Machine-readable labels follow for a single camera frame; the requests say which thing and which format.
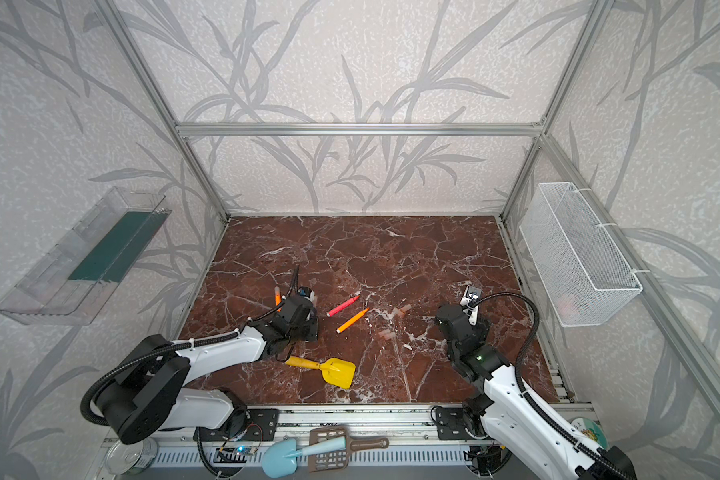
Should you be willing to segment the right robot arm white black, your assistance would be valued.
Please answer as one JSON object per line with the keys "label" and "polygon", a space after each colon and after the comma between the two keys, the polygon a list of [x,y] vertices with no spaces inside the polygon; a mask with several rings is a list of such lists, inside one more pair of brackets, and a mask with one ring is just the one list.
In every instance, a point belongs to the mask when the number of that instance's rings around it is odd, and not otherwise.
{"label": "right robot arm white black", "polygon": [[[479,307],[502,297],[526,304],[531,328],[514,362],[487,343],[489,323]],[[508,448],[540,479],[634,479],[631,460],[577,430],[522,378],[524,359],[540,325],[536,304],[515,292],[483,296],[468,286],[457,304],[438,308],[435,324],[446,340],[447,357],[460,376],[479,389],[463,403],[466,431]]]}

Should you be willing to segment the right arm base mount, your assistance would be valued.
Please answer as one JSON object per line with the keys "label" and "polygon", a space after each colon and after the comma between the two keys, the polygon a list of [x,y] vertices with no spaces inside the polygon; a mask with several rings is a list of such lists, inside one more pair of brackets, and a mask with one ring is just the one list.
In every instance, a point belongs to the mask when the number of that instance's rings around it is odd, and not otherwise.
{"label": "right arm base mount", "polygon": [[430,409],[430,418],[441,441],[484,440],[485,434],[478,436],[469,431],[461,407],[445,407],[435,405]]}

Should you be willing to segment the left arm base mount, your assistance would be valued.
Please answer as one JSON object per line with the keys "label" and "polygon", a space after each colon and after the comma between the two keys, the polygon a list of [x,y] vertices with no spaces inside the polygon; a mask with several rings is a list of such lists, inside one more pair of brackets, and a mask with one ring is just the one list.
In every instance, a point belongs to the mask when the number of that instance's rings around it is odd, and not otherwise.
{"label": "left arm base mount", "polygon": [[235,410],[219,428],[224,439],[232,441],[272,441],[280,411],[276,408]]}

